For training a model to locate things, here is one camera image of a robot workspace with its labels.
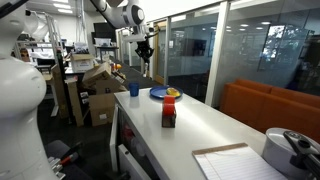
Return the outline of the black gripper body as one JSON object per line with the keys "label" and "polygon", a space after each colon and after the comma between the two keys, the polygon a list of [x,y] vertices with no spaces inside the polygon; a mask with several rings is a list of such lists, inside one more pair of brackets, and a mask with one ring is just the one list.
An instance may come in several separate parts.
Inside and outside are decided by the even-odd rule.
{"label": "black gripper body", "polygon": [[148,60],[153,55],[154,50],[150,47],[149,41],[145,40],[137,43],[135,52],[143,60]]}

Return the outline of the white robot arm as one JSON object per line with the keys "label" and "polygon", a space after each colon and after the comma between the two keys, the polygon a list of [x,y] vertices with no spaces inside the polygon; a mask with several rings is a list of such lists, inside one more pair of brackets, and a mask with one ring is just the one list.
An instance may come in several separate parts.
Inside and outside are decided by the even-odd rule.
{"label": "white robot arm", "polygon": [[158,32],[146,23],[139,0],[128,0],[124,6],[121,6],[123,0],[90,0],[90,2],[112,28],[129,30],[130,35],[124,37],[123,40],[137,43],[135,52],[144,61],[144,76],[146,76],[150,57],[154,52],[150,47],[149,39],[157,35]]}

